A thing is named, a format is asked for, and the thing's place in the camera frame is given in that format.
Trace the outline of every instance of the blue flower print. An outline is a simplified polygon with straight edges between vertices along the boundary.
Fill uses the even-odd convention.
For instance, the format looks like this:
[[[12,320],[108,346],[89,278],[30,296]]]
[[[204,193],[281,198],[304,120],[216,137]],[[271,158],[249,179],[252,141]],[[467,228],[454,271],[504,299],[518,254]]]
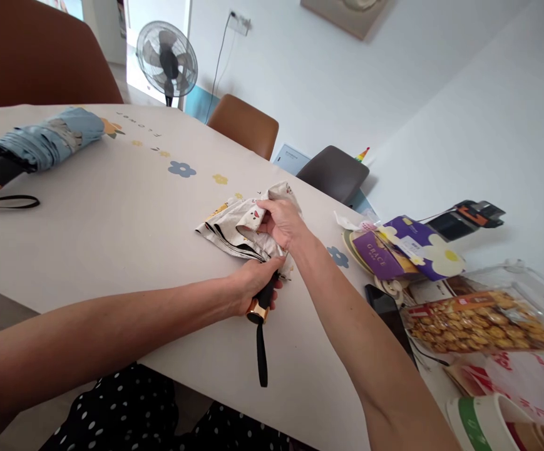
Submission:
[[[185,179],[189,178],[191,175],[195,175],[197,171],[192,169],[186,163],[170,162],[170,167],[167,168],[172,174],[177,174]]]
[[[336,263],[337,266],[349,267],[349,259],[345,254],[339,251],[336,247],[327,247],[326,250],[330,252],[332,260]]]

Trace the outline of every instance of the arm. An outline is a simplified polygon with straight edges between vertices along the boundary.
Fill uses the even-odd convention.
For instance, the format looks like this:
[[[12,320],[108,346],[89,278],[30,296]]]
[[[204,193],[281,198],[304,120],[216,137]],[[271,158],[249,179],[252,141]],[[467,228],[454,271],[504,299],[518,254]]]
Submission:
[[[320,321],[357,390],[374,450],[458,450],[426,384],[382,319],[285,200],[257,203],[260,228],[295,259]]]
[[[223,279],[83,301],[1,331],[0,433],[24,409],[119,370],[165,343],[244,315],[283,263],[251,260]]]

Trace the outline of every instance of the smartphone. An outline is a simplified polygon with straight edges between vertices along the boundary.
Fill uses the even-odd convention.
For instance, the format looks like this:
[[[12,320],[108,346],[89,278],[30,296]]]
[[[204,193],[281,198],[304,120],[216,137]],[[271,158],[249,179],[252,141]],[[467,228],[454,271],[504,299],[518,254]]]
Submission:
[[[405,332],[405,327],[403,326],[403,321],[401,321],[401,315],[399,314],[399,308],[397,307],[395,299],[370,284],[366,285],[366,297],[367,303],[370,304],[378,316],[384,321],[384,324],[386,324],[391,332],[393,332],[393,335],[408,354],[416,369],[418,369],[416,358],[411,350],[408,333]]]

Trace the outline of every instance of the gray chair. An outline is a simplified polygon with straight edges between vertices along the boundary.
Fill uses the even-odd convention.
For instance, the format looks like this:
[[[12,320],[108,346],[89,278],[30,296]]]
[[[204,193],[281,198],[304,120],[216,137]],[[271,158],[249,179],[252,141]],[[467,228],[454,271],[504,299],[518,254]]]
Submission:
[[[299,171],[297,178],[347,204],[369,173],[370,169],[352,156],[328,146]]]

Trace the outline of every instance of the person's left hand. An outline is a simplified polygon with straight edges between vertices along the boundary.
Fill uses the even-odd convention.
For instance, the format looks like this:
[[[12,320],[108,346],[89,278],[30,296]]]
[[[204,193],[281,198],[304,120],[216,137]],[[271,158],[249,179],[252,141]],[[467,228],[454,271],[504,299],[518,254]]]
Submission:
[[[238,271],[228,277],[236,298],[234,315],[243,316],[247,313],[253,297],[267,285],[274,272],[282,267],[284,261],[284,257],[274,257],[265,263],[249,260]],[[276,281],[274,288],[282,288],[282,281]],[[276,308],[274,301],[277,298],[278,293],[274,290],[270,310]]]

